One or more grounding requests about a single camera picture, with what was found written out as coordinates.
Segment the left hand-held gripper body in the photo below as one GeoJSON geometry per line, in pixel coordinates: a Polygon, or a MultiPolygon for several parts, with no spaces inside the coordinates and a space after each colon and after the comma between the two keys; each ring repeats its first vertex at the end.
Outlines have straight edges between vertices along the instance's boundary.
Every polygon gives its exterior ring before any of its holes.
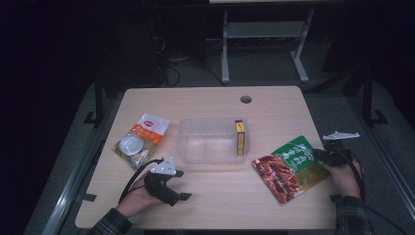
{"type": "Polygon", "coordinates": [[[144,178],[148,193],[172,207],[179,201],[179,194],[167,187],[167,181],[175,177],[176,170],[173,157],[161,159],[144,178]]]}

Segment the black metal stand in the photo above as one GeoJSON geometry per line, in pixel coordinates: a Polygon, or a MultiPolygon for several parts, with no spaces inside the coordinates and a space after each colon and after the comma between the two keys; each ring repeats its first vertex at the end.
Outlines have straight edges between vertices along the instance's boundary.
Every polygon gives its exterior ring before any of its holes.
{"type": "Polygon", "coordinates": [[[363,71],[362,117],[370,127],[375,124],[388,124],[389,122],[381,110],[372,109],[373,77],[368,66],[365,66],[363,71]]]}
{"type": "Polygon", "coordinates": [[[99,75],[96,75],[95,77],[94,100],[95,110],[93,112],[89,112],[83,122],[93,124],[94,127],[97,128],[104,117],[103,85],[99,75]]]}

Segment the white metal table frame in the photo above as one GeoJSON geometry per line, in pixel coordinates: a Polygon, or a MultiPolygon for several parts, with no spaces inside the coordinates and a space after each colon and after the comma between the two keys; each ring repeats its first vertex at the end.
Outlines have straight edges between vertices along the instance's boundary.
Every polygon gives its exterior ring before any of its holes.
{"type": "Polygon", "coordinates": [[[308,83],[309,78],[301,61],[301,53],[308,35],[314,9],[309,8],[302,21],[244,21],[233,22],[229,20],[229,10],[223,11],[222,24],[222,53],[221,53],[221,81],[230,82],[228,40],[246,38],[297,38],[299,44],[291,51],[291,58],[303,83],[308,83]]]}

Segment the person's left hand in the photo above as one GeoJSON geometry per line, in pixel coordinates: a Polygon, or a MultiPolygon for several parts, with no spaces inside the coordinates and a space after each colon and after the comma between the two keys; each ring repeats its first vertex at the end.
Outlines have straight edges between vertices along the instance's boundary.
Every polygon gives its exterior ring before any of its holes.
{"type": "Polygon", "coordinates": [[[115,207],[115,209],[126,218],[130,218],[145,209],[162,204],[158,198],[150,195],[145,188],[144,178],[147,176],[145,172],[132,185],[131,190],[115,207]]]}

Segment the clear plastic container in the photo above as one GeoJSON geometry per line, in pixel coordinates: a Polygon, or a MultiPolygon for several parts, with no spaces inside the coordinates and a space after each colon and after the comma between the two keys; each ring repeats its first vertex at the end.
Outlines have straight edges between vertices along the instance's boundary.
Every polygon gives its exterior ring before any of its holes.
{"type": "Polygon", "coordinates": [[[238,165],[250,151],[249,123],[244,117],[186,117],[180,120],[177,150],[186,165],[238,165]],[[244,126],[244,152],[238,154],[237,123],[244,126]]]}

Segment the white orange food packet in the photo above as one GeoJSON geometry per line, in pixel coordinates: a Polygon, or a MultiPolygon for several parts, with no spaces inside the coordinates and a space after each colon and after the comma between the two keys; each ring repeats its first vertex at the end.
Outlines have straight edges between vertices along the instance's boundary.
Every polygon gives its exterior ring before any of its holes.
{"type": "Polygon", "coordinates": [[[150,159],[168,127],[168,119],[143,114],[115,144],[114,152],[124,158],[132,168],[137,169],[150,159]]]}

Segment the green red food packet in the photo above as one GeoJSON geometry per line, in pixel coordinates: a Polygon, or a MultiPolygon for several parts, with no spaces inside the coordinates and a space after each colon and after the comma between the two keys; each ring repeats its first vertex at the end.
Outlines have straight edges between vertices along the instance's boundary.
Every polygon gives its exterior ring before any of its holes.
{"type": "Polygon", "coordinates": [[[253,166],[280,204],[290,202],[330,175],[302,135],[270,155],[253,160],[253,166]]]}

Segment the person's right hand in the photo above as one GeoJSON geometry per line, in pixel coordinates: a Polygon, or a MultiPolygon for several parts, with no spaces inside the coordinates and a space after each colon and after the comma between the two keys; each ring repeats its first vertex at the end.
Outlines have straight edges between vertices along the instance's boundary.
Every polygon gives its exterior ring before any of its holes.
{"type": "Polygon", "coordinates": [[[356,181],[355,174],[348,164],[343,166],[329,166],[324,163],[320,164],[331,173],[333,183],[343,197],[350,196],[358,199],[361,198],[360,188],[356,181]]]}

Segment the yellow red box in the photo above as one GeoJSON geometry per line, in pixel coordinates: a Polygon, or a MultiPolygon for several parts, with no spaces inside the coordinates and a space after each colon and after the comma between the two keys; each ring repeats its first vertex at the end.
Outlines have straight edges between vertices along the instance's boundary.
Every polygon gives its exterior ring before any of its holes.
{"type": "Polygon", "coordinates": [[[245,126],[241,119],[235,121],[236,134],[237,134],[237,155],[243,156],[245,153],[245,126]]]}

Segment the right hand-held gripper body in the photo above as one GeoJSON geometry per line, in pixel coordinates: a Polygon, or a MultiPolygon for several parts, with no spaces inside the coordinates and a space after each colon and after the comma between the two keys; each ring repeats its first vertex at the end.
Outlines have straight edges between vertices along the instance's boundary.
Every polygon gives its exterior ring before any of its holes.
{"type": "Polygon", "coordinates": [[[329,135],[323,135],[323,151],[326,153],[325,162],[322,162],[329,166],[342,166],[352,162],[352,155],[349,149],[343,147],[343,140],[358,138],[360,134],[344,133],[335,131],[329,135]]]}

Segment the grey metal frame rail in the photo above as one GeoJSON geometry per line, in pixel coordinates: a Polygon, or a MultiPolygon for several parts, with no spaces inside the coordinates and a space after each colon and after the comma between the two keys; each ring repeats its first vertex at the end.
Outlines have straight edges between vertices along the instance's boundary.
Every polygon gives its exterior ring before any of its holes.
{"type": "Polygon", "coordinates": [[[357,115],[357,118],[359,119],[362,128],[366,132],[367,137],[371,140],[375,149],[379,153],[379,156],[387,169],[387,174],[391,178],[391,181],[394,187],[396,188],[397,193],[399,194],[403,203],[406,205],[407,209],[409,211],[412,211],[415,215],[415,194],[409,188],[407,182],[398,170],[395,162],[392,159],[392,155],[388,152],[386,146],[381,141],[381,138],[379,137],[375,129],[373,127],[370,127],[366,120],[362,117],[359,107],[354,102],[351,102],[350,106],[353,109],[354,113],[357,115]]]}
{"type": "Polygon", "coordinates": [[[78,155],[69,179],[53,209],[41,235],[59,235],[67,219],[79,189],[93,165],[100,156],[107,139],[104,132],[93,131],[86,141],[86,145],[78,155]]]}

